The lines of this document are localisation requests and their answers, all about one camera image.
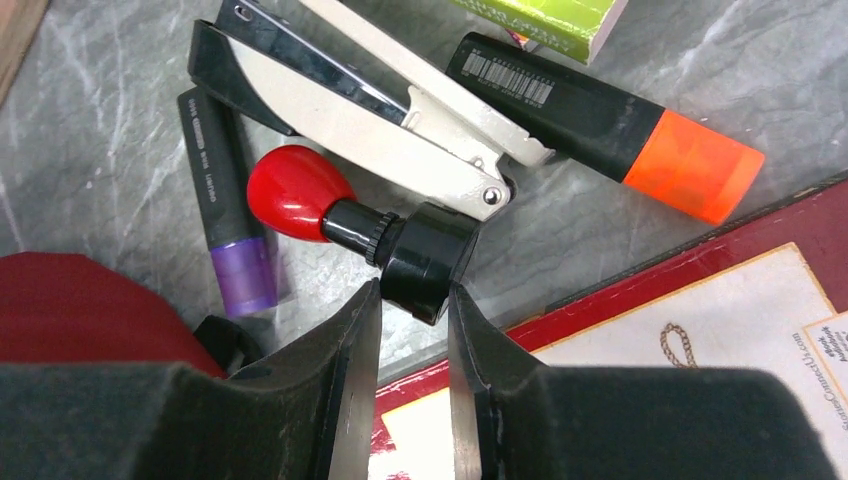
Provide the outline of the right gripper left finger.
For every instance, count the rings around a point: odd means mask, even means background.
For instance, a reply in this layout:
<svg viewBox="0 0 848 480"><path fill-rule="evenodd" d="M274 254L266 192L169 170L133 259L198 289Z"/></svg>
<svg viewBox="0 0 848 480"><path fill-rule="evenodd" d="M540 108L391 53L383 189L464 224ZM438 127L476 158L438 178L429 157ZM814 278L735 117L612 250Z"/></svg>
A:
<svg viewBox="0 0 848 480"><path fill-rule="evenodd" d="M228 379L184 363L5 365L5 479L364 479L382 328L370 280Z"/></svg>

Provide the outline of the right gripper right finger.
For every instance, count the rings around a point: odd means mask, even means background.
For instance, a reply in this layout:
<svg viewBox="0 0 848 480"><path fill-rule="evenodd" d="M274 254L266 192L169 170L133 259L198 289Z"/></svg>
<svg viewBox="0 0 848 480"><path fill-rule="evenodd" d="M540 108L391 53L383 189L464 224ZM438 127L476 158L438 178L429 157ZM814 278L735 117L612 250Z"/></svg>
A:
<svg viewBox="0 0 848 480"><path fill-rule="evenodd" d="M799 402L756 370L559 367L453 284L447 300L458 479L833 479Z"/></svg>

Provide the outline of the red handled black stamp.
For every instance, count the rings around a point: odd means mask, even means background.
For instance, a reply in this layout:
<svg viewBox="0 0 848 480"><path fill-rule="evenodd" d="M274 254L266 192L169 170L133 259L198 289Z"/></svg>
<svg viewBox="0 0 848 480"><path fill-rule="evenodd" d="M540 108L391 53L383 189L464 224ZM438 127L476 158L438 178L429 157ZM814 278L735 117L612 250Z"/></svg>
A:
<svg viewBox="0 0 848 480"><path fill-rule="evenodd" d="M328 159L300 145L276 148L257 162L247 201L280 234L361 255L381 271L382 298L428 325L446 310L479 235L479 221L433 203L406 217L361 203Z"/></svg>

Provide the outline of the red student backpack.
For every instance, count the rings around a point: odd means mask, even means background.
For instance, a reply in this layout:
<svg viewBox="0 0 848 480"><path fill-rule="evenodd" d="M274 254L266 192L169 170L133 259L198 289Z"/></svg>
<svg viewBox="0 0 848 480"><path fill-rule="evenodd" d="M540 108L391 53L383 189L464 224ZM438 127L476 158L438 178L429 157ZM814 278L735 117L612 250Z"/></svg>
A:
<svg viewBox="0 0 848 480"><path fill-rule="evenodd" d="M242 327L215 315L187 326L161 296L80 254L1 259L1 360L16 364L181 362L225 378L262 359Z"/></svg>

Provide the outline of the purple cap highlighter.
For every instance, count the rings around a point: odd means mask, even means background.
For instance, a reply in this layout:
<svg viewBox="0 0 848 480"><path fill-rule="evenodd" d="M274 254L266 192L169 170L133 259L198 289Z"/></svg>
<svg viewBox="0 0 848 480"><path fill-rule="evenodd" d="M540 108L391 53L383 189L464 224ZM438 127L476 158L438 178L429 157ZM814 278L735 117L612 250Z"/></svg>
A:
<svg viewBox="0 0 848 480"><path fill-rule="evenodd" d="M264 229L247 202L248 155L237 116L199 87L177 97L207 247L226 313L277 305Z"/></svg>

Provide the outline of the orange cap highlighter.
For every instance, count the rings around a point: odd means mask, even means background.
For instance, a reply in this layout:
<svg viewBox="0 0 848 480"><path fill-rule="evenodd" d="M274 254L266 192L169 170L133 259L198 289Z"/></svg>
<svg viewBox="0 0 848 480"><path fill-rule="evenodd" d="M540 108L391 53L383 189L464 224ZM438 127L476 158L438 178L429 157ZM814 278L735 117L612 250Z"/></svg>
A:
<svg viewBox="0 0 848 480"><path fill-rule="evenodd" d="M467 34L446 73L546 147L711 225L748 192L762 152L552 60Z"/></svg>

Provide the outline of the white black stapler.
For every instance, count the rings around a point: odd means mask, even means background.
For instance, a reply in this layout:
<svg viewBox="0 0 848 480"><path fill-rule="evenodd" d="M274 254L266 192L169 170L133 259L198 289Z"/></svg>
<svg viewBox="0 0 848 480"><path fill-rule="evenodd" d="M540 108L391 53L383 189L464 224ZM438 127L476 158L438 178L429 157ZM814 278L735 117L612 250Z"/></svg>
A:
<svg viewBox="0 0 848 480"><path fill-rule="evenodd" d="M255 1L225 1L193 24L187 71L215 99L306 137L427 199L484 221L511 199L498 165L534 167L551 150L495 108L337 1L308 8L408 84L400 103Z"/></svg>

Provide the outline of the red bordered book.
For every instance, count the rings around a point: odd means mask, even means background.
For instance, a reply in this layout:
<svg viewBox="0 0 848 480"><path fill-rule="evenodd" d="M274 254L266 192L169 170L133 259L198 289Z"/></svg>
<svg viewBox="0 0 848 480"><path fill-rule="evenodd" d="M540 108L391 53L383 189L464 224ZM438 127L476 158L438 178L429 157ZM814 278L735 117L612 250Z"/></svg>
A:
<svg viewBox="0 0 848 480"><path fill-rule="evenodd" d="M506 335L559 367L774 376L847 475L847 176L572 296ZM368 477L454 475L449 360L377 394Z"/></svg>

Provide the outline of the green illustrated book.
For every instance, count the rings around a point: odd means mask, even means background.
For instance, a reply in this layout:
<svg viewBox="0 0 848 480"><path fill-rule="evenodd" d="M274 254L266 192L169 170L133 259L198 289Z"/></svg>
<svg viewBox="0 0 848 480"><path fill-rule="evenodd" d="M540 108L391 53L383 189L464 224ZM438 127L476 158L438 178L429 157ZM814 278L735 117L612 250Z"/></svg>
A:
<svg viewBox="0 0 848 480"><path fill-rule="evenodd" d="M623 14L627 0L456 0L496 25L591 64Z"/></svg>

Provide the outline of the wooden board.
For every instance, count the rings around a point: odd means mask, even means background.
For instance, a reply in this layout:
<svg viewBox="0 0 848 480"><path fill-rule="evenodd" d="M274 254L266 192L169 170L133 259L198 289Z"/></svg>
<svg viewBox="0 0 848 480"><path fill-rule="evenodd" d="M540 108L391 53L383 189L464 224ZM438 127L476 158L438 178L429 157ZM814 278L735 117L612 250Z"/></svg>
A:
<svg viewBox="0 0 848 480"><path fill-rule="evenodd" d="M49 0L1 0L1 103L48 9Z"/></svg>

